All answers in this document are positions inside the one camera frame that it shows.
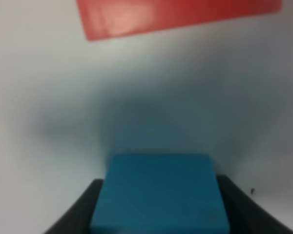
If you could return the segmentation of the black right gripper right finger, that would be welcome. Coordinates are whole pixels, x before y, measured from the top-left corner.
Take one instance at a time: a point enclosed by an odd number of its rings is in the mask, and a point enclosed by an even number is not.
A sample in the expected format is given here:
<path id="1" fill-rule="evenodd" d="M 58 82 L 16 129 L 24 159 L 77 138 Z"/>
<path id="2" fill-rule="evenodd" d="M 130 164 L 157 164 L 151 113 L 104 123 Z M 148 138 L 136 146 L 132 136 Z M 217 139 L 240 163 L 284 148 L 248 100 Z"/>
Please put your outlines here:
<path id="1" fill-rule="evenodd" d="M 293 230 L 263 210 L 227 176 L 218 175 L 217 182 L 231 234 L 293 234 Z"/>

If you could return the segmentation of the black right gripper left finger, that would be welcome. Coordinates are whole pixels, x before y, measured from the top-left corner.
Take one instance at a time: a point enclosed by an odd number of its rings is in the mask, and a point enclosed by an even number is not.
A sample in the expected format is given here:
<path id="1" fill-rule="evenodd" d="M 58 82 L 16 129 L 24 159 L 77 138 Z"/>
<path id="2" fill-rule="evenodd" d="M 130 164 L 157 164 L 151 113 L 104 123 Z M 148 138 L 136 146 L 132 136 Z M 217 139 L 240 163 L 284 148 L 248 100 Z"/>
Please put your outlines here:
<path id="1" fill-rule="evenodd" d="M 47 234 L 89 234 L 90 222 L 99 198 L 104 180 L 95 179 L 79 199 L 52 226 Z"/>

